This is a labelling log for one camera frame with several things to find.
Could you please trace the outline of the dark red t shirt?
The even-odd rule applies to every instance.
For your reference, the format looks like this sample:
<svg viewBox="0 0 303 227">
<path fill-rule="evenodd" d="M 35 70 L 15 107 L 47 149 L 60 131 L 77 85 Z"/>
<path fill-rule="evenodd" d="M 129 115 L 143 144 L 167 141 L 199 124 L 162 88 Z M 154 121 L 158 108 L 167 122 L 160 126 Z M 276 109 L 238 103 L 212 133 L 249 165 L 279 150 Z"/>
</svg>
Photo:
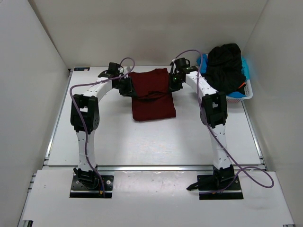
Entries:
<svg viewBox="0 0 303 227">
<path fill-rule="evenodd" d="M 133 119 L 138 122 L 176 117 L 172 93 L 169 92 L 169 73 L 166 68 L 149 72 L 132 72 L 137 96 L 132 97 Z"/>
</svg>

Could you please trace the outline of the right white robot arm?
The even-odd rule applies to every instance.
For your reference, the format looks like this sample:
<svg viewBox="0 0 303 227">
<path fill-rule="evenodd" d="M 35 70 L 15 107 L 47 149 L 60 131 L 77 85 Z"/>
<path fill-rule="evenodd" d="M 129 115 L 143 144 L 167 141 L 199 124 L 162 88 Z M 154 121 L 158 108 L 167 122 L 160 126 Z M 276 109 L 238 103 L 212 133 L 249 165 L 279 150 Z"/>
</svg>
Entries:
<svg viewBox="0 0 303 227">
<path fill-rule="evenodd" d="M 213 149 L 213 174 L 200 182 L 187 187 L 188 191 L 196 189 L 218 191 L 225 188 L 234 178 L 234 168 L 226 153 L 227 143 L 225 125 L 228 116 L 226 94 L 214 89 L 200 74 L 196 66 L 191 66 L 185 58 L 173 59 L 169 73 L 169 91 L 175 92 L 190 86 L 197 94 L 200 107 L 200 119 L 210 134 Z"/>
</svg>

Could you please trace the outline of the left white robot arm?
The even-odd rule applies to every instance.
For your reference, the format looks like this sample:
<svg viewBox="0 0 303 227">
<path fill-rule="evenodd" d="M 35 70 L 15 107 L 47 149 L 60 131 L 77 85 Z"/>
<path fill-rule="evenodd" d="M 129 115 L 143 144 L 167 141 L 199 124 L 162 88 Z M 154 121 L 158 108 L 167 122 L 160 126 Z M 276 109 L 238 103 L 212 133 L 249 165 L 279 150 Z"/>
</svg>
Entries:
<svg viewBox="0 0 303 227">
<path fill-rule="evenodd" d="M 101 72 L 95 82 L 77 84 L 70 88 L 71 117 L 79 148 L 79 164 L 74 172 L 88 190 L 98 190 L 105 194 L 104 180 L 98 172 L 95 158 L 94 138 L 99 126 L 99 101 L 112 89 L 131 90 L 129 78 L 134 66 L 124 68 L 121 64 L 111 62 L 108 69 Z"/>
</svg>

